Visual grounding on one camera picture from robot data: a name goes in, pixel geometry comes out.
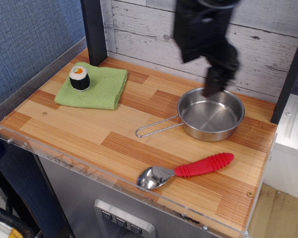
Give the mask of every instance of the stainless steel pan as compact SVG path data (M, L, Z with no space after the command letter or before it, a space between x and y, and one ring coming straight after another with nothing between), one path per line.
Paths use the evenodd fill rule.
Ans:
M178 101L178 115L141 127L136 130L136 136L149 136L179 125L190 136L203 141L220 141L233 135L244 119L243 102L228 91L205 98L202 96L203 90L204 88L195 88L186 92ZM176 117L180 117L182 123L148 134L138 134L142 129Z

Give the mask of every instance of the wood grain surface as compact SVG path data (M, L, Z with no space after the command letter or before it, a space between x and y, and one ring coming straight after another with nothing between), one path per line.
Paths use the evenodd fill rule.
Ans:
M263 184L249 233L252 238L298 238L298 198Z
M128 71L128 80L115 110L57 105L54 97L79 61L88 62L87 50L1 121L3 128L12 131L6 136L13 137L13 132L17 132L38 142L32 151L53 148L86 167L100 168L121 178L129 183L121 186L134 191L138 191L133 185L137 177L150 166L174 168L210 155L233 153L235 158L231 164L217 172L191 178L172 177L152 193L137 193L180 214L186 213L191 220L207 224L219 233L240 237L239 232L247 228L275 135L277 126L269 123L275 105L238 95L245 106L245 119L234 135L219 142L194 139L181 127L138 138L136 129L177 115L179 98L201 84L107 58L101 66ZM179 122L179 119L166 121L151 130Z

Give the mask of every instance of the blue fabric wall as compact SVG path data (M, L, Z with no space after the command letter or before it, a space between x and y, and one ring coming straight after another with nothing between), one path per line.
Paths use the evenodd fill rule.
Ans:
M0 0L0 103L84 36L79 0Z
M84 36L79 0L0 0L0 103ZM61 237L66 224L33 155L6 145L0 171L44 237Z

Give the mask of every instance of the wooden floor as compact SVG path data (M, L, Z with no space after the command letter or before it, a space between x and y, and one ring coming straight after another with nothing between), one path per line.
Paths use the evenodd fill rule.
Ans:
M263 184L248 230L251 238L298 238L298 198Z

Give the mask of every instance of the red handle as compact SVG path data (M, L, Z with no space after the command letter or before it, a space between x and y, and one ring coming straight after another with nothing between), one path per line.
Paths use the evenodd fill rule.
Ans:
M233 159L234 155L231 153L212 155L188 165L178 166L174 169L174 173L179 177L203 175L225 167Z

